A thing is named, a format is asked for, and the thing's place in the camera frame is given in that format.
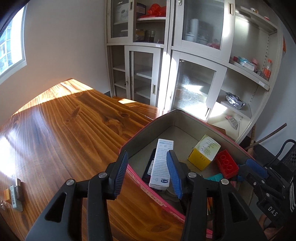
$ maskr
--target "yellow and white box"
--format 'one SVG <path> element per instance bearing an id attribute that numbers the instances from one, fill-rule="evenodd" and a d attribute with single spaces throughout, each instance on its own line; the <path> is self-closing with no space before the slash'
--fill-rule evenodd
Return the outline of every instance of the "yellow and white box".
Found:
<path id="1" fill-rule="evenodd" d="M 221 146 L 216 141 L 209 136 L 204 135 L 204 137 L 193 148 L 188 157 L 188 161 L 202 171 L 212 162 L 212 160 L 214 160 L 220 147 Z"/>

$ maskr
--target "cabinet door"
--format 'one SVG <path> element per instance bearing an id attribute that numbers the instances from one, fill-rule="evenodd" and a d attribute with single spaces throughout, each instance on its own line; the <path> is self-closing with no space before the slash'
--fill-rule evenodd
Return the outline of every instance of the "cabinet door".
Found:
<path id="1" fill-rule="evenodd" d="M 108 43 L 133 41 L 134 5 L 135 1 L 133 0 L 108 0 Z"/>
<path id="2" fill-rule="evenodd" d="M 173 51 L 165 110 L 184 110 L 207 121 L 226 70 L 210 60 Z"/>
<path id="3" fill-rule="evenodd" d="M 131 99 L 152 106 L 158 98 L 160 48 L 125 46 L 126 71 Z"/>
<path id="4" fill-rule="evenodd" d="M 185 52 L 229 61 L 234 24 L 234 0 L 181 0 L 176 3 L 173 46 Z"/>

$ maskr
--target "red plastic bag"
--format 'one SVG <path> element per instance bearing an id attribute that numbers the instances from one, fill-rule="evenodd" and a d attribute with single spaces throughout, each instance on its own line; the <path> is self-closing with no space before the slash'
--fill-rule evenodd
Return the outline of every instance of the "red plastic bag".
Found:
<path id="1" fill-rule="evenodd" d="M 157 3 L 154 3 L 151 5 L 147 13 L 147 15 L 143 15 L 140 18 L 165 17 L 166 6 L 161 7 Z"/>

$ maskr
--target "white carton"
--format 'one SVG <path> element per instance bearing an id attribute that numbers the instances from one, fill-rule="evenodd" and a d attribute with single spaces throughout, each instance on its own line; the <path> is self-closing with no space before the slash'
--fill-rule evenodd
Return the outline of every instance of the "white carton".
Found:
<path id="1" fill-rule="evenodd" d="M 166 155 L 173 150 L 174 141 L 158 139 L 149 186 L 166 190 L 170 184 L 170 173 L 166 164 Z"/>

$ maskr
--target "plastic bottle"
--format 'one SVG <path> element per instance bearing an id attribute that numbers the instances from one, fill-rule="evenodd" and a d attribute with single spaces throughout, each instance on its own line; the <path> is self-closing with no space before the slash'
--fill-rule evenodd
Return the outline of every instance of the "plastic bottle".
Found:
<path id="1" fill-rule="evenodd" d="M 268 59 L 266 65 L 264 67 L 264 70 L 263 70 L 263 73 L 264 73 L 265 78 L 267 80 L 269 80 L 271 71 L 272 71 L 272 61 L 270 59 Z"/>

